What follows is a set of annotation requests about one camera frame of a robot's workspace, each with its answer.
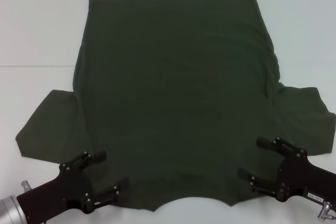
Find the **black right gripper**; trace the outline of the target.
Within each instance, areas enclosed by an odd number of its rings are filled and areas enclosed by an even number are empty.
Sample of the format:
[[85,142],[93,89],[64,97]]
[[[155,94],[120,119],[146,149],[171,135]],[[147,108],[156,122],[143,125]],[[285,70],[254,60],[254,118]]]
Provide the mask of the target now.
[[335,174],[312,165],[307,151],[276,137],[273,141],[259,137],[257,146],[278,153],[285,159],[281,162],[276,182],[260,178],[243,168],[237,175],[247,181],[253,192],[276,196],[280,202],[300,196],[315,203],[335,203]]

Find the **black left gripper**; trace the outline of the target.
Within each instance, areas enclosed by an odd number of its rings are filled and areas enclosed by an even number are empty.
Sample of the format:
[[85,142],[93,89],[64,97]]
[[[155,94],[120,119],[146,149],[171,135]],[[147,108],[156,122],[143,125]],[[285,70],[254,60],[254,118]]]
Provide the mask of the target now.
[[17,200],[27,218],[53,218],[69,209],[92,213],[92,207],[115,205],[129,189],[129,178],[125,177],[99,192],[92,192],[89,179],[81,170],[106,161],[107,154],[87,151],[70,161],[60,164],[60,173],[52,181],[27,191]]

